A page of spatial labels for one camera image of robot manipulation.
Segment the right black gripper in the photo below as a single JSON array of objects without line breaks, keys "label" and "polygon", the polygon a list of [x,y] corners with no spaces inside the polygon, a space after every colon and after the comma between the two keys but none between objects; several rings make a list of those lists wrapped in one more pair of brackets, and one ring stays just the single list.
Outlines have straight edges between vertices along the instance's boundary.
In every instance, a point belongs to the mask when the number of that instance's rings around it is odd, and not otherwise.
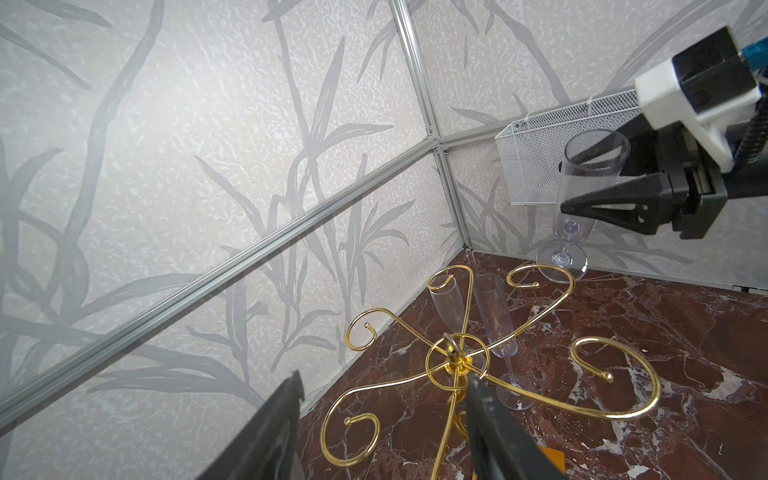
[{"label": "right black gripper", "polygon": [[629,177],[658,167],[658,173],[565,200],[560,207],[566,215],[643,235],[669,223],[682,240],[702,239],[727,200],[719,165],[681,123],[654,133],[640,114],[617,130],[585,131],[567,143],[566,159]]}]

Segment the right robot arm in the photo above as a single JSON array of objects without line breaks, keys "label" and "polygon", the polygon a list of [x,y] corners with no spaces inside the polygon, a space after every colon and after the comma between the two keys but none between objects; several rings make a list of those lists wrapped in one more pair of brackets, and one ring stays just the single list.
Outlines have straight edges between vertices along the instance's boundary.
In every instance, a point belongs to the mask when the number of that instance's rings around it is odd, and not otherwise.
[{"label": "right robot arm", "polygon": [[600,220],[644,235],[671,224],[684,240],[701,239],[729,200],[767,195],[767,111],[731,125],[732,171],[720,166],[677,122],[654,131],[639,115],[618,129],[630,142],[621,173],[632,179],[563,202],[562,213]]}]

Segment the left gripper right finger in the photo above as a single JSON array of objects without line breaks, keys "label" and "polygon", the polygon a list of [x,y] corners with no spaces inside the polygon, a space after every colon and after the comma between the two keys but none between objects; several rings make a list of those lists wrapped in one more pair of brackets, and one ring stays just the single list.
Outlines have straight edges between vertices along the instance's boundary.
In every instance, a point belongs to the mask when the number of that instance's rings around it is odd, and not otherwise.
[{"label": "left gripper right finger", "polygon": [[566,479],[476,374],[469,376],[465,401],[478,479]]}]

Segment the round wine glass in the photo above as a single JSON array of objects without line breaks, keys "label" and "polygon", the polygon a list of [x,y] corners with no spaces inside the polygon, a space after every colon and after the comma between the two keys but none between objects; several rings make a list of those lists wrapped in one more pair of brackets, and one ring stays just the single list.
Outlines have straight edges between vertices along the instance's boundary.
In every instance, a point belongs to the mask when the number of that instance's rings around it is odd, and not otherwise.
[{"label": "round wine glass", "polygon": [[449,273],[437,274],[429,280],[428,290],[438,315],[448,331],[461,332],[466,304],[456,277]]}]

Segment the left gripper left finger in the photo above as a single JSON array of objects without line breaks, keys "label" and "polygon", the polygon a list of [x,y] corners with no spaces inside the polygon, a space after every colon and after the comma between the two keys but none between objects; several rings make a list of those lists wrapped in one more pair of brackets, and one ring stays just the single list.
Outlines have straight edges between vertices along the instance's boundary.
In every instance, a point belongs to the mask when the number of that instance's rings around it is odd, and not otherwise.
[{"label": "left gripper left finger", "polygon": [[304,400],[300,373],[285,379],[202,479],[289,479]]}]

